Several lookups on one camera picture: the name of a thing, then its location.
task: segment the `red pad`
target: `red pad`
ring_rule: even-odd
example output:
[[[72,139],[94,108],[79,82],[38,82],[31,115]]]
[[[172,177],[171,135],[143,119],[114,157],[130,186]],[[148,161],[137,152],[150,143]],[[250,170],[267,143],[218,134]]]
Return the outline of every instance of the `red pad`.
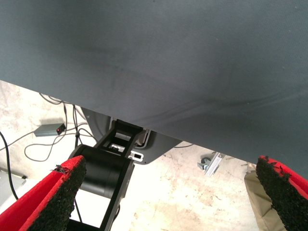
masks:
[[[285,174],[290,174],[289,182],[290,184],[296,188],[296,190],[308,200],[308,180],[303,178],[302,176],[298,175],[288,166],[284,165],[283,163],[267,158],[264,155],[260,156],[260,158],[266,160],[269,164],[273,165],[273,169],[283,177]]]
[[[78,166],[83,156],[77,156],[61,164],[65,172],[52,171],[24,196],[0,215],[3,231],[26,231],[57,193],[61,185],[69,179],[71,171]]]

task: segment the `black cable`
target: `black cable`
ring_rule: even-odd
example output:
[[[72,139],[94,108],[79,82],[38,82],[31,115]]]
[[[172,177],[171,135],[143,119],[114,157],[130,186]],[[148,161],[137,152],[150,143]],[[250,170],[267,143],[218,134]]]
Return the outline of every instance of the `black cable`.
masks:
[[[16,143],[17,141],[21,140],[23,137],[26,137],[27,135],[32,134],[33,132],[34,132],[34,131],[28,132],[27,134],[25,134],[25,135],[19,137],[18,139],[16,139],[16,140],[13,141],[12,143],[10,143],[10,144],[8,145],[8,147],[10,147],[12,144]]]
[[[86,133],[89,134],[89,136],[91,136],[93,139],[95,139],[96,142],[98,142],[98,140],[91,134],[89,133],[87,130],[85,130],[84,128],[79,128],[78,132],[80,132],[81,130],[85,131]]]
[[[75,133],[67,133],[67,134],[65,134],[65,135],[66,135],[66,136],[68,136],[68,135],[75,135]],[[54,140],[54,143],[50,143],[50,144],[34,143],[34,144],[28,145],[28,146],[25,148],[25,150],[26,150],[28,147],[33,146],[33,145],[51,146],[51,150],[52,150],[52,147],[53,147],[55,144],[57,144],[58,142],[59,142],[59,141],[55,142],[55,140]],[[50,151],[49,154],[48,154],[48,156],[47,156],[44,160],[36,160],[36,159],[32,159],[31,157],[29,157],[29,156],[26,154],[25,150],[24,150],[25,156],[26,156],[28,159],[30,159],[30,160],[32,160],[32,161],[36,161],[36,162],[44,162],[44,161],[46,161],[46,160],[49,158],[50,154],[51,154],[51,151]]]
[[[193,146],[193,143],[190,144],[190,145],[187,145],[187,146],[180,146],[180,147],[174,147],[174,148],[188,148],[188,147],[191,147],[191,146]]]
[[[117,218],[117,216],[119,215],[120,213],[120,209],[121,209],[121,205],[118,206],[117,210],[116,210],[116,214],[115,214],[115,217],[114,219],[112,220],[112,224],[114,223],[115,219]]]
[[[64,102],[62,102],[62,103],[63,103],[63,110],[64,110],[64,114],[65,114],[65,127],[67,127],[67,111],[66,111],[66,105],[65,105]],[[26,146],[25,149],[24,149],[24,154],[25,154],[25,156],[26,156],[28,159],[33,160],[33,161],[36,161],[36,162],[45,162],[46,160],[48,160],[48,158],[49,158],[49,156],[50,156],[50,154],[51,154],[51,151],[52,151],[53,146],[54,146],[55,144],[59,143],[59,142],[64,138],[64,136],[66,135],[66,132],[67,132],[67,130],[65,129],[64,135],[60,135],[60,136],[57,136],[56,138],[54,138],[52,144],[33,143],[33,144],[30,144],[30,145]],[[35,160],[35,159],[30,158],[30,157],[26,154],[26,149],[27,149],[28,147],[35,146],[35,145],[40,145],[40,146],[51,146],[51,148],[50,148],[50,150],[49,150],[49,153],[48,153],[47,157],[46,157],[44,160]]]
[[[58,100],[58,99],[56,99],[56,98],[54,98],[54,97],[48,96],[49,99],[55,101],[55,102],[52,102],[52,101],[46,99],[45,96],[44,96],[42,93],[39,93],[39,95],[40,95],[44,100],[46,100],[47,102],[49,102],[49,103],[51,103],[51,104],[54,104],[54,105],[59,105],[60,103],[71,104],[71,103],[69,103],[69,102],[65,102],[65,101],[63,101],[63,100]],[[86,118],[83,116],[83,114],[82,114],[77,108],[76,108],[76,111],[77,111],[77,113],[78,113],[84,120],[86,120]]]
[[[81,219],[81,215],[80,215],[80,212],[79,212],[79,208],[78,208],[76,199],[74,199],[74,202],[75,202],[75,206],[76,206],[76,211],[78,213],[79,221],[82,223],[82,219]]]
[[[80,133],[78,132],[78,122],[77,122],[77,114],[76,114],[76,106],[73,104],[73,121],[76,129],[76,134],[75,134],[75,148],[78,146],[78,140],[82,143],[80,139]]]
[[[45,96],[43,96],[42,93],[39,93],[39,95],[40,95],[44,100],[46,100],[47,102],[49,102],[49,103],[51,103],[51,104],[59,105],[59,104],[62,103],[62,101],[56,101],[56,103],[55,103],[55,102],[52,102],[52,101],[50,101],[49,99],[45,98]]]
[[[77,114],[76,114],[76,106],[73,104],[73,121],[74,121],[74,125],[75,125],[75,130],[76,130],[76,134],[75,134],[75,148],[78,146],[78,140],[80,140],[81,144],[82,141],[80,139],[80,133],[78,131],[78,122],[77,122]],[[79,221],[82,223],[82,219],[81,219],[81,215],[80,215],[80,211],[77,205],[77,201],[76,199],[74,199],[75,205],[76,205],[76,210],[78,213],[78,217],[79,217]]]
[[[3,142],[4,142],[4,146],[5,146],[5,151],[6,151],[6,163],[7,163],[7,166],[8,166],[8,175],[9,175],[9,183],[10,183],[10,187],[11,187],[11,190],[12,190],[12,193],[15,197],[16,200],[18,200],[18,196],[15,192],[15,189],[14,189],[14,186],[13,186],[13,181],[12,181],[12,174],[11,174],[11,165],[10,165],[10,153],[9,153],[9,146],[2,134],[2,132],[0,131],[0,136],[1,138],[3,139]]]

